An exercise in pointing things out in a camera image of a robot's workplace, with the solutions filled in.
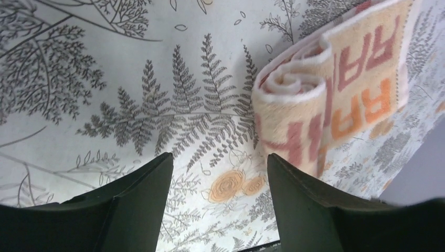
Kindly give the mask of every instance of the botanical pattern fabric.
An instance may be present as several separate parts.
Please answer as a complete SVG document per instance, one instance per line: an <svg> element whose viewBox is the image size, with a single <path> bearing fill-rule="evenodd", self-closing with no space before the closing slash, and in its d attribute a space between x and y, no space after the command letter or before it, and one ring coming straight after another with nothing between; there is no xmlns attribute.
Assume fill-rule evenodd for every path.
<svg viewBox="0 0 445 252"><path fill-rule="evenodd" d="M250 94L272 58L363 0L0 0L0 204L62 202L172 152L157 251L279 239ZM445 3L423 0L408 105L327 153L379 195L445 111Z"/></svg>

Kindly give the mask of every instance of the orange rose print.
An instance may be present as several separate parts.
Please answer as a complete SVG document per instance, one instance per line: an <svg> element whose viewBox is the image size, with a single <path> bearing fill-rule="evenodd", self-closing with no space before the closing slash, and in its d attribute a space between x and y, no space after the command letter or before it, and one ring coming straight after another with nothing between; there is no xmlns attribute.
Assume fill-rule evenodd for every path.
<svg viewBox="0 0 445 252"><path fill-rule="evenodd" d="M259 192L265 183L266 183L266 178L264 176L254 177L253 179L243 183L242 192L247 196L251 196Z"/></svg>
<svg viewBox="0 0 445 252"><path fill-rule="evenodd" d="M228 171L219 176L211 185L209 198L210 202L223 203L233 198L242 189L245 175L241 171Z"/></svg>
<svg viewBox="0 0 445 252"><path fill-rule="evenodd" d="M441 102L439 106L436 108L436 114L445 110L445 101Z"/></svg>

